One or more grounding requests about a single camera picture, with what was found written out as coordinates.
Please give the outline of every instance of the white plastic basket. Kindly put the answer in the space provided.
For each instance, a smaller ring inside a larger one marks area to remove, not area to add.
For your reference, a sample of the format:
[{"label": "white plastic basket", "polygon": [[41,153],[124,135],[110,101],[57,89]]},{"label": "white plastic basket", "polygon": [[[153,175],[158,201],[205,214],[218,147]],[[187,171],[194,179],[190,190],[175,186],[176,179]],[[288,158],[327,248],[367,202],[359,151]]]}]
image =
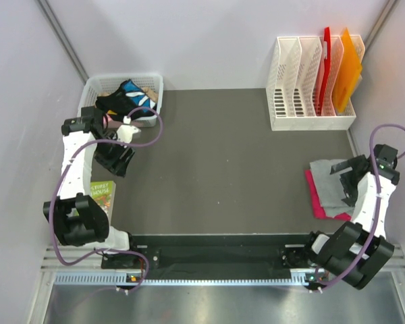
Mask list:
[{"label": "white plastic basket", "polygon": [[[362,59],[365,46],[361,37],[352,36],[352,40]],[[342,115],[335,114],[331,102],[343,53],[340,37],[332,37],[331,66],[322,116],[316,116],[313,94],[321,62],[321,39],[318,36],[277,37],[266,87],[272,130],[347,130],[351,126],[356,118],[351,101]],[[294,76],[296,81],[292,82],[290,78]]]},{"label": "white plastic basket", "polygon": [[[157,74],[101,74],[93,76],[87,80],[86,86],[82,91],[80,104],[78,106],[78,116],[80,115],[81,108],[93,106],[96,99],[102,92],[115,92],[123,81],[131,79],[137,86],[147,86],[159,94],[157,101],[157,113],[161,113],[162,96],[163,96],[163,79],[162,76]],[[136,127],[153,127],[156,125],[157,117],[141,117],[135,119],[134,124]]]}]

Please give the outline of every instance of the plastic folder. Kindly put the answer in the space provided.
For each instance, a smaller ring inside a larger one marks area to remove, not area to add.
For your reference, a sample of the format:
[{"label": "plastic folder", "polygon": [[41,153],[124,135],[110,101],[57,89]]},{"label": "plastic folder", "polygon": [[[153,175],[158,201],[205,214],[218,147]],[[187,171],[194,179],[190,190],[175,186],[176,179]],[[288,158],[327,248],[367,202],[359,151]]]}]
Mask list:
[{"label": "plastic folder", "polygon": [[341,40],[344,45],[344,56],[331,96],[333,106],[338,113],[345,111],[348,100],[350,100],[354,92],[354,88],[362,71],[362,64],[354,48],[348,29],[345,29]]}]

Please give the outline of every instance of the green book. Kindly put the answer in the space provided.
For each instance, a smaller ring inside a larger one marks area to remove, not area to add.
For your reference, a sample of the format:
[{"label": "green book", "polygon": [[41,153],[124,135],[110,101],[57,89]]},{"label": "green book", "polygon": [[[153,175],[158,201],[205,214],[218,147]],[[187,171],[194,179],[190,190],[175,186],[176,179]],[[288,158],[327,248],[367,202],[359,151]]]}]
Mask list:
[{"label": "green book", "polygon": [[103,211],[108,216],[109,223],[111,224],[115,195],[114,181],[92,182],[90,184],[90,191],[91,197],[98,203],[99,206],[102,207]]}]

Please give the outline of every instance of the metal plate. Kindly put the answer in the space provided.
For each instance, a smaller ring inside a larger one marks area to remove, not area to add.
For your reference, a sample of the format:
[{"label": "metal plate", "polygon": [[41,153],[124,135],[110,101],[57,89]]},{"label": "metal plate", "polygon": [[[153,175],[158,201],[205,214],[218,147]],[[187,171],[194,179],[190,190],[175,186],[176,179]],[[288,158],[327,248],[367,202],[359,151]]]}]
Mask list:
[{"label": "metal plate", "polygon": [[[62,272],[55,278],[55,285],[77,286],[135,286],[127,281],[126,273]],[[142,286],[307,286],[306,271],[291,273],[291,279],[245,279],[245,280],[144,280]]]},{"label": "metal plate", "polygon": [[341,282],[323,294],[297,287],[149,286],[129,296],[114,290],[89,296],[98,289],[54,286],[44,323],[405,323],[391,273],[379,273],[361,291]]}]

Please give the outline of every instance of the cable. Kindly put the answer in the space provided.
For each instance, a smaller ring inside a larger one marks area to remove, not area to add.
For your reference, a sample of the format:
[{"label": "cable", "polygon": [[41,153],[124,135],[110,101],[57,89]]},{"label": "cable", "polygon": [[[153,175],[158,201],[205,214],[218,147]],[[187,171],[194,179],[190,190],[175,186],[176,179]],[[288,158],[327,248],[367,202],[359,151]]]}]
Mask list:
[{"label": "cable", "polygon": [[134,252],[134,251],[124,251],[124,250],[116,250],[116,249],[99,248],[99,249],[93,250],[93,251],[81,256],[80,258],[78,258],[78,259],[76,259],[74,261],[67,262],[62,257],[62,255],[60,253],[60,249],[59,249],[59,247],[57,245],[57,241],[55,239],[54,212],[53,211],[54,211],[55,201],[57,199],[57,195],[59,194],[61,185],[63,184],[63,181],[66,178],[66,175],[68,174],[70,167],[72,166],[72,162],[75,160],[75,158],[78,156],[78,154],[80,154],[86,147],[88,147],[90,145],[93,145],[93,144],[98,144],[98,143],[120,144],[120,145],[127,146],[127,147],[146,147],[146,146],[150,146],[150,145],[152,145],[152,144],[154,144],[154,143],[156,143],[158,141],[158,139],[161,137],[162,132],[163,132],[163,122],[162,122],[161,116],[154,109],[151,109],[151,108],[148,108],[148,107],[138,107],[138,108],[135,108],[134,110],[132,110],[129,113],[128,117],[130,117],[136,111],[143,110],[143,109],[148,109],[149,111],[154,113],[157,116],[158,120],[159,120],[159,133],[157,134],[156,138],[154,140],[151,140],[150,142],[144,143],[144,144],[132,144],[132,143],[120,142],[120,141],[117,141],[117,140],[107,140],[107,139],[91,140],[90,142],[87,142],[87,143],[83,144],[72,155],[72,157],[70,159],[70,162],[68,163],[68,165],[66,165],[66,168],[64,169],[62,175],[60,176],[59,181],[58,181],[58,183],[57,183],[57,185],[56,185],[56,187],[54,189],[53,196],[51,198],[51,204],[49,206],[49,214],[48,214],[48,217],[49,217],[49,233],[50,233],[50,236],[51,236],[53,249],[54,249],[55,255],[57,256],[57,259],[60,261],[60,263],[62,265],[65,265],[65,266],[75,265],[75,264],[79,263],[80,261],[84,260],[85,258],[89,257],[90,255],[92,255],[94,253],[97,253],[97,252],[103,252],[105,250],[109,250],[109,251],[115,252],[115,253],[135,255],[135,256],[138,256],[138,257],[142,258],[146,263],[146,269],[145,269],[143,277],[138,282],[138,284],[134,287],[134,289],[132,289],[132,291],[137,290],[139,288],[139,286],[141,285],[141,283],[145,280],[145,278],[147,276],[147,273],[149,272],[149,260],[147,260],[147,258],[143,254],[138,253],[138,252]]},{"label": "cable", "polygon": [[[375,182],[377,184],[377,202],[375,204],[375,216],[374,216],[374,219],[373,219],[371,231],[369,232],[369,235],[368,235],[366,241],[364,241],[364,244],[363,244],[362,248],[360,249],[360,251],[356,255],[355,259],[348,266],[348,268],[346,268],[340,275],[338,275],[336,278],[334,278],[334,279],[332,279],[330,281],[324,282],[324,281],[320,281],[318,279],[318,282],[320,284],[325,285],[325,287],[322,288],[322,290],[326,290],[326,289],[334,286],[336,283],[338,283],[343,278],[345,278],[345,276],[347,276],[351,272],[351,270],[353,270],[353,268],[361,260],[363,254],[366,252],[369,245],[371,245],[371,241],[372,241],[373,236],[375,235],[375,232],[377,230],[378,219],[379,219],[379,210],[381,208],[381,197],[379,196],[379,194],[381,194],[381,182],[379,181],[379,172],[378,172],[377,160],[376,160],[375,154],[373,152],[373,147],[374,147],[373,139],[375,137],[375,134],[378,132],[378,130],[380,130],[382,128],[386,128],[386,127],[399,128],[399,129],[401,129],[401,130],[403,130],[405,132],[405,127],[404,126],[401,126],[401,125],[398,125],[398,124],[382,124],[382,125],[377,126],[371,133],[371,137],[369,139],[369,150],[371,152],[372,170],[373,170],[373,173],[375,174]],[[398,159],[400,159],[400,158],[402,158],[404,156],[405,156],[405,151],[401,155],[399,155]],[[317,267],[315,269],[315,275],[316,276],[318,276],[318,270],[319,269],[320,269],[320,267]]]}]

